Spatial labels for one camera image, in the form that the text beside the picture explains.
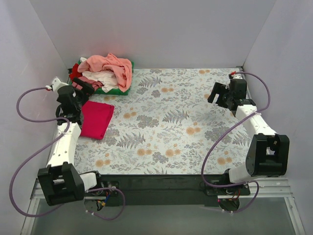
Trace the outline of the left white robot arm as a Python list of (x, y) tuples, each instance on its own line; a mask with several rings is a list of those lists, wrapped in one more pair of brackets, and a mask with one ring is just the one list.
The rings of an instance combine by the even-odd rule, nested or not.
[(79, 174), (74, 167), (74, 155), (82, 131), (82, 107), (88, 101), (92, 87), (84, 84), (82, 90), (53, 78), (49, 86), (58, 97), (56, 110), (57, 141), (52, 145), (49, 161), (38, 171), (38, 180), (46, 202), (50, 206), (84, 199), (89, 191), (98, 196), (104, 184), (97, 171)]

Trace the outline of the magenta t shirt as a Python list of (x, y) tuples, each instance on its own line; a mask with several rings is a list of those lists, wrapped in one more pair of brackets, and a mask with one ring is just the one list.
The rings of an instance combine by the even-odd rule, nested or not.
[(102, 140), (114, 113), (114, 106), (87, 101), (82, 107), (84, 121), (81, 137)]

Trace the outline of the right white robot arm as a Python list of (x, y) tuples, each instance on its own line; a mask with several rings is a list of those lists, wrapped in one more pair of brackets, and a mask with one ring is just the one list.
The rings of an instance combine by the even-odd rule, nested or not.
[(210, 187), (222, 188), (229, 195), (240, 185), (259, 177), (282, 176), (287, 172), (290, 139), (270, 128), (246, 93), (246, 81), (235, 76), (227, 85), (216, 82), (207, 99), (209, 103), (215, 102), (230, 110), (251, 137), (245, 162), (226, 170), (219, 181), (207, 183)]

